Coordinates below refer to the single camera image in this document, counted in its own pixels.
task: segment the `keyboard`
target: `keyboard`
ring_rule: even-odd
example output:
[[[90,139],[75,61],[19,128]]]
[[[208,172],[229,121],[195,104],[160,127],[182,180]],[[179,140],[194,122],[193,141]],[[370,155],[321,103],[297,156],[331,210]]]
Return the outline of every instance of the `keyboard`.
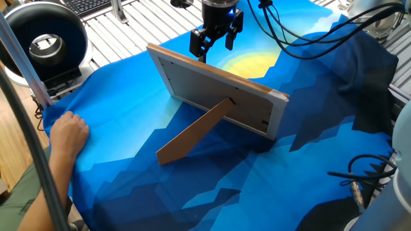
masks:
[[[64,0],[64,3],[79,17],[85,17],[111,6],[110,0]]]

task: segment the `wooden kickstand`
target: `wooden kickstand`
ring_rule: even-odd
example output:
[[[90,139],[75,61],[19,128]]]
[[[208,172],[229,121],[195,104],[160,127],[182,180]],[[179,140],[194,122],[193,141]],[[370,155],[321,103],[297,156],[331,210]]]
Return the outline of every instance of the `wooden kickstand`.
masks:
[[[157,152],[159,164],[167,164],[185,157],[234,107],[235,104],[230,98],[226,98],[217,104],[217,106],[213,107]]]

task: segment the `human arm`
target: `human arm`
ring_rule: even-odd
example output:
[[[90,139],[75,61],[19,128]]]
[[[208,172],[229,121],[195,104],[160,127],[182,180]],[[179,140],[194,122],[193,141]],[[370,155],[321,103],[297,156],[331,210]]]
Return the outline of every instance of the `human arm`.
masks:
[[[50,131],[51,155],[49,168],[63,206],[66,205],[71,174],[78,154],[84,147],[90,129],[84,119],[66,112]],[[43,190],[24,216],[18,231],[54,230]]]

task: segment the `blue fabric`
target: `blue fabric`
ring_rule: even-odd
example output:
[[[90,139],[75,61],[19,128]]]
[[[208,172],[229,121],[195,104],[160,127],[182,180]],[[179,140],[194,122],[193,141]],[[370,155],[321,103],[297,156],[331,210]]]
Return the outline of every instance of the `blue fabric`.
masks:
[[[299,33],[332,13],[308,0],[275,5],[281,21]],[[310,230],[308,214],[351,196],[327,171],[345,173],[359,154],[392,152],[387,87],[395,56],[359,33],[322,58],[296,60],[258,28],[245,1],[238,8],[245,24],[234,50],[221,39],[207,61],[228,68],[244,55],[277,53],[264,77],[251,79],[290,95],[276,141],[220,121],[186,158],[160,166],[155,152],[204,112],[170,97],[147,52],[102,67],[44,112],[47,134],[68,110],[91,128],[70,192],[91,230]],[[162,46],[193,57],[188,44],[189,33]],[[328,47],[288,49],[309,56]],[[369,163],[377,164],[359,161],[354,171],[375,172]]]

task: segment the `person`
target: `person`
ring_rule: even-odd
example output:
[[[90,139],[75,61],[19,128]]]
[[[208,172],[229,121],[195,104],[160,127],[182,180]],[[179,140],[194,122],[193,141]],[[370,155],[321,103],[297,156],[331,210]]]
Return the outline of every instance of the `person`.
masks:
[[[85,120],[72,112],[62,115],[51,128],[49,168],[63,206],[67,205],[67,192],[74,164],[89,133],[90,128]],[[73,230],[79,230],[79,227],[71,226]],[[0,230],[54,230],[33,164],[10,194],[0,201]]]

